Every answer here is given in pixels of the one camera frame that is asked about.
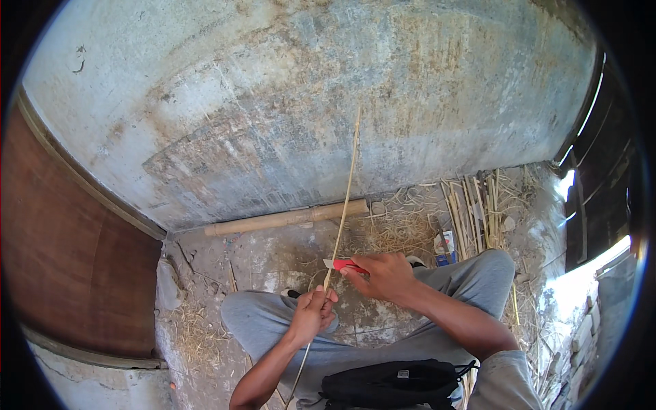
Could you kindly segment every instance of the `knee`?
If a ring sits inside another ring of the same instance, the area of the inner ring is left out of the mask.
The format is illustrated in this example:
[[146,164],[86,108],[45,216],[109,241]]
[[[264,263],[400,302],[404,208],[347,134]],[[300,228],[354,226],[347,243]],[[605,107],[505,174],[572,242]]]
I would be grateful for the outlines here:
[[508,281],[512,281],[515,276],[515,262],[506,251],[501,249],[488,249],[479,256],[481,263],[484,263],[498,275]]
[[239,291],[228,294],[221,303],[221,319],[230,330],[235,323],[245,319],[247,307],[253,305],[253,294],[248,291]]

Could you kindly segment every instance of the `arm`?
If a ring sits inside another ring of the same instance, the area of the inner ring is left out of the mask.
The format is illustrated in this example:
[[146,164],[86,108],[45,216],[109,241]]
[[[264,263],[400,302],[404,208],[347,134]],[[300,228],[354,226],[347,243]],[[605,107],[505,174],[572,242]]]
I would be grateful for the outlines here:
[[315,291],[298,297],[298,306],[289,330],[241,378],[232,392],[230,410],[257,410],[269,400],[296,352],[333,321],[335,314],[331,309],[337,300],[334,290],[329,289],[324,293],[321,285]]
[[363,295],[426,316],[481,362],[502,350],[519,350],[514,336],[501,322],[415,279],[403,254],[354,255],[352,260],[371,274],[369,281],[350,268],[340,272]]

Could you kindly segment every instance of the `small box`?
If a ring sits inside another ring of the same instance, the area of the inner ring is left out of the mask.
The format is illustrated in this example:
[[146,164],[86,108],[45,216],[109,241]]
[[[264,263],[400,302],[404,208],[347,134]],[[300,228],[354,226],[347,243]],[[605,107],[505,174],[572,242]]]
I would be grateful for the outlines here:
[[[453,231],[444,231],[444,240],[447,243],[448,253],[451,254],[451,262],[455,263],[455,248],[453,242]],[[435,250],[435,262],[438,266],[444,266],[449,264],[449,259],[447,258],[447,251],[442,246],[442,238],[440,235],[437,235],[433,239],[433,249]]]

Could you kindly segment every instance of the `concrete wall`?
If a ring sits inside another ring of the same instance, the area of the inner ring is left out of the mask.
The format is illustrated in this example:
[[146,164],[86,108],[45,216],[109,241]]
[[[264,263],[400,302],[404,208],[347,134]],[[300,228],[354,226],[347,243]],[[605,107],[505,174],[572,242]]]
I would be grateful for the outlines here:
[[24,87],[82,166],[176,231],[343,199],[358,107],[354,195],[552,158],[595,43],[540,3],[73,0]]
[[173,410],[168,370],[91,365],[28,344],[68,409]]

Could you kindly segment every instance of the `person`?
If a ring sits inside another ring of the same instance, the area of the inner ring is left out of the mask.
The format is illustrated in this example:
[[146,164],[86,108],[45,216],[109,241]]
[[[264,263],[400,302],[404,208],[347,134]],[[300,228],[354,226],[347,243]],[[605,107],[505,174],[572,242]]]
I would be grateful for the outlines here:
[[[352,260],[369,277],[350,268],[340,272],[365,297],[387,300],[430,321],[388,346],[357,348],[329,336],[337,328],[332,307],[338,296],[332,289],[324,292],[320,285],[298,299],[259,291],[230,294],[221,307],[223,321],[257,362],[235,387],[231,410],[259,409],[278,382],[291,388],[310,341],[295,392],[298,409],[323,410],[321,381],[341,371],[424,359],[465,365],[473,358],[481,365],[469,409],[542,407],[526,355],[499,321],[514,278],[514,263],[507,253],[487,250],[436,269],[428,269],[417,258],[411,265],[400,253],[354,255]],[[461,391],[459,386],[450,395],[453,404]]]

